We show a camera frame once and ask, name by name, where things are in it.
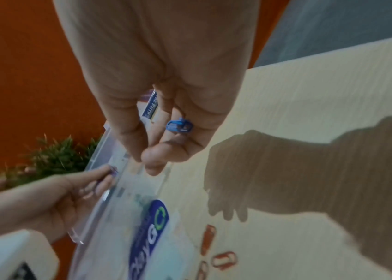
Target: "blue sticker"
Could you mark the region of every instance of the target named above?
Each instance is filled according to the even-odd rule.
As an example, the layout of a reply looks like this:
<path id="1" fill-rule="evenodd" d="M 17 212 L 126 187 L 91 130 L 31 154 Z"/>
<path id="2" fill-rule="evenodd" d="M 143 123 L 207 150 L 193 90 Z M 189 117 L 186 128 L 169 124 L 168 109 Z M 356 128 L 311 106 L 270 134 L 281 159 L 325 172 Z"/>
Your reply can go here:
<path id="1" fill-rule="evenodd" d="M 154 91 L 151 94 L 150 99 L 148 100 L 148 103 L 146 104 L 145 110 L 142 113 L 142 117 L 146 117 L 148 119 L 151 119 L 154 115 L 154 112 L 157 108 L 158 102 L 157 102 L 157 92 Z"/>
<path id="2" fill-rule="evenodd" d="M 169 215 L 165 204 L 160 200 L 153 200 L 131 245 L 129 262 L 131 280 L 138 280 L 142 276 L 168 221 Z"/>

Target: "hand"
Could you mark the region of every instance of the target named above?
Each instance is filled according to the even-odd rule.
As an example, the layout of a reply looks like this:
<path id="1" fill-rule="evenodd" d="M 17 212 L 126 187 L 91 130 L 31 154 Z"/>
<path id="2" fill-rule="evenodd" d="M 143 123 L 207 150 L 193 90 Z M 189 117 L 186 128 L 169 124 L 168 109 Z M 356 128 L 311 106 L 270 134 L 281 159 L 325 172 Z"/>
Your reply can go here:
<path id="1" fill-rule="evenodd" d="M 55 0 L 60 22 L 116 137 L 151 175 L 204 149 L 233 107 L 253 47 L 257 0 Z M 149 135 L 136 102 L 158 92 Z M 184 117 L 187 136 L 165 131 Z"/>
<path id="2" fill-rule="evenodd" d="M 112 168 L 51 176 L 0 193 L 0 235 L 33 229 L 50 242 L 88 215 L 112 185 Z"/>

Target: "gray floor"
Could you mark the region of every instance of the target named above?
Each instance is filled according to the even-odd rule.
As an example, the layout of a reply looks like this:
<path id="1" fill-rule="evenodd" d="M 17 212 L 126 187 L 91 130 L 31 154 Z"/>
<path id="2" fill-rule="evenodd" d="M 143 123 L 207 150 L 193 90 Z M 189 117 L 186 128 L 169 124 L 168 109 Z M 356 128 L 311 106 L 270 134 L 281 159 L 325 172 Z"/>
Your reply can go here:
<path id="1" fill-rule="evenodd" d="M 392 37 L 392 0 L 291 0 L 254 67 Z"/>

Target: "wooden table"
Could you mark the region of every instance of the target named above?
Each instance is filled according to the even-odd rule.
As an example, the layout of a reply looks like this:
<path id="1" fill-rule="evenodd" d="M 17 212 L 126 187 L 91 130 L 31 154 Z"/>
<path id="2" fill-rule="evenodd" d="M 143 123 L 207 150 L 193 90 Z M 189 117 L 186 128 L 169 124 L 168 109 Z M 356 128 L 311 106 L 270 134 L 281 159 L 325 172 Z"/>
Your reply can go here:
<path id="1" fill-rule="evenodd" d="M 210 146 L 175 164 L 160 198 L 208 279 L 392 279 L 392 39 L 247 72 Z"/>

